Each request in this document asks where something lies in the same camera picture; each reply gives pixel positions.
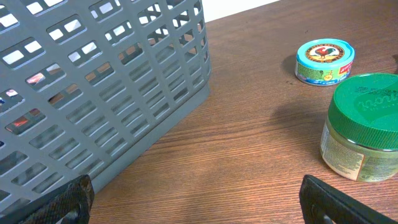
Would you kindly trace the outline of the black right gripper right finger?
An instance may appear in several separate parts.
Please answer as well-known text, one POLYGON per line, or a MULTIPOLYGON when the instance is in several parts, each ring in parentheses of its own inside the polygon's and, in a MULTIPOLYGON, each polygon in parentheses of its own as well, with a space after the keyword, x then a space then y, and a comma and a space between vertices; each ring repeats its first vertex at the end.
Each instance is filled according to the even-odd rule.
POLYGON ((312 175, 303 177, 299 199, 305 224, 397 224, 312 175))

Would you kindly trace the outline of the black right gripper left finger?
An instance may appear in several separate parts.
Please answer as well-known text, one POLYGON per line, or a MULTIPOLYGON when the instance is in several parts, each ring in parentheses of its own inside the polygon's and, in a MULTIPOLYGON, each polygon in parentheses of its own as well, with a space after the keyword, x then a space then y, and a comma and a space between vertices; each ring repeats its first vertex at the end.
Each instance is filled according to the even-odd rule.
POLYGON ((1 223, 88 223, 94 198, 90 176, 80 175, 1 217, 1 223))

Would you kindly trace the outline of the grey plastic shopping basket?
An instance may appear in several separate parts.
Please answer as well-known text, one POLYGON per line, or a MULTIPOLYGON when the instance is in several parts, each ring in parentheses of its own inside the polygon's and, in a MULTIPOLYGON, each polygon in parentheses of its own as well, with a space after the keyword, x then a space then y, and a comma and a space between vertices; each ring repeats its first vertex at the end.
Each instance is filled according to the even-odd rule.
POLYGON ((1 215, 101 190, 209 95, 201 0, 1 0, 1 215))

